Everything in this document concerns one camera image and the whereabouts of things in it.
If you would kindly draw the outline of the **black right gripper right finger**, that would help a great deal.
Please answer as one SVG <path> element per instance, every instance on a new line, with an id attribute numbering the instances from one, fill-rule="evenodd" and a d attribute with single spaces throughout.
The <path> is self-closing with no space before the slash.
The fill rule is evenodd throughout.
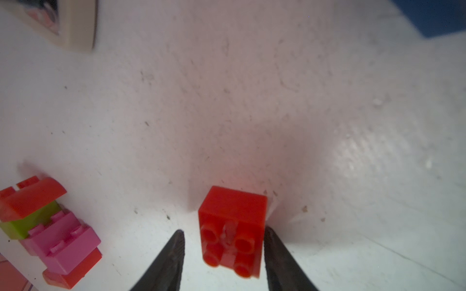
<path id="1" fill-rule="evenodd" d="M 266 226 L 265 268 L 270 291 L 318 291 L 275 231 Z"/>

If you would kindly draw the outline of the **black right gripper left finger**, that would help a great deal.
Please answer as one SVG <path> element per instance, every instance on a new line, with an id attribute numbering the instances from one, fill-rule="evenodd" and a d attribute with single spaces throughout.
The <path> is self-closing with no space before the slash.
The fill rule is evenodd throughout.
<path id="1" fill-rule="evenodd" d="M 179 291 L 184 256 L 184 231 L 178 229 L 131 291 Z"/>

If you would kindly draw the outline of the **blue lego brick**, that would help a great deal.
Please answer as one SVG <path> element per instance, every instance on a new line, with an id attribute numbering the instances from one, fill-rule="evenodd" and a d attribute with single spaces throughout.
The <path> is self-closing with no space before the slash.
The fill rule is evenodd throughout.
<path id="1" fill-rule="evenodd" d="M 466 30 L 466 0 L 392 0 L 425 38 Z"/>

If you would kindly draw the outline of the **pink lego brick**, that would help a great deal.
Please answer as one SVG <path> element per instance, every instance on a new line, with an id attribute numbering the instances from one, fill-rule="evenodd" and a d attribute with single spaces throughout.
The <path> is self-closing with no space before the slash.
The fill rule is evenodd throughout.
<path id="1" fill-rule="evenodd" d="M 81 222 L 71 211 L 61 210 L 51 216 L 49 223 L 29 230 L 29 236 L 19 242 L 31 256 L 46 257 L 52 247 L 60 241 L 67 241 L 71 232 L 80 225 Z"/>
<path id="2" fill-rule="evenodd" d="M 71 230 L 66 239 L 53 245 L 41 261 L 47 270 L 60 275 L 71 273 L 101 243 L 95 231 L 85 225 Z"/>

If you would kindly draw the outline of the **green lego brick front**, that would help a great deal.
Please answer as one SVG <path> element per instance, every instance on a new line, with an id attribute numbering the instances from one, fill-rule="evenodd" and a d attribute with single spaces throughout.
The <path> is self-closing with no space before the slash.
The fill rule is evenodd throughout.
<path id="1" fill-rule="evenodd" d="M 23 240 L 29 236 L 29 230 L 50 223 L 51 217 L 60 211 L 62 208 L 54 201 L 23 219 L 1 223 L 1 230 L 11 240 Z"/>

